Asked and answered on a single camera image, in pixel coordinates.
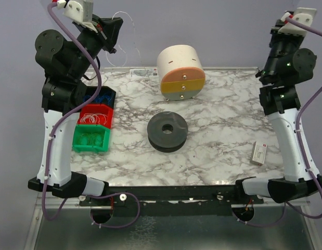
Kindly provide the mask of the black cable spool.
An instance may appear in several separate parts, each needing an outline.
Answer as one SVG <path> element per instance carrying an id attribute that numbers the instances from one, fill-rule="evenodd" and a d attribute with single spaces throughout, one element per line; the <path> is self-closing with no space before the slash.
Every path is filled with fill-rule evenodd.
<path id="1" fill-rule="evenodd" d="M 149 120 L 147 135 L 153 148 L 163 153 L 172 153 L 185 144 L 188 125 L 181 115 L 164 111 Z"/>

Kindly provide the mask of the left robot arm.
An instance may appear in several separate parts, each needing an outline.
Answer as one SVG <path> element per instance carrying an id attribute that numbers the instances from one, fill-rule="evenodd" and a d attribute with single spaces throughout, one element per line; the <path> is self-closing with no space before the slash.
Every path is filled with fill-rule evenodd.
<path id="1" fill-rule="evenodd" d="M 73 134 L 80 105 L 89 91 L 81 78 L 91 63 L 57 30 L 41 32 L 35 40 L 35 49 L 35 60 L 46 78 L 42 88 L 45 138 L 40 169 L 28 181 L 28 188 L 46 190 L 60 198 L 103 196 L 107 182 L 71 171 Z"/>

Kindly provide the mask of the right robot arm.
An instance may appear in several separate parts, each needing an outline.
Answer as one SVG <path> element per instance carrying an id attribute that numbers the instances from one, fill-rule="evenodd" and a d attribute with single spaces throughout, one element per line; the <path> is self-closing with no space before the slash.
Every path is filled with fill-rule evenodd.
<path id="1" fill-rule="evenodd" d="M 251 177 L 236 181 L 245 195 L 272 198 L 277 203 L 308 197 L 322 189 L 322 175 L 307 146 L 299 113 L 303 110 L 296 84 L 310 80 L 316 55 L 301 48 L 305 30 L 277 20 L 271 28 L 270 53 L 264 69 L 256 74 L 263 84 L 260 104 L 272 124 L 281 151 L 284 176 Z"/>

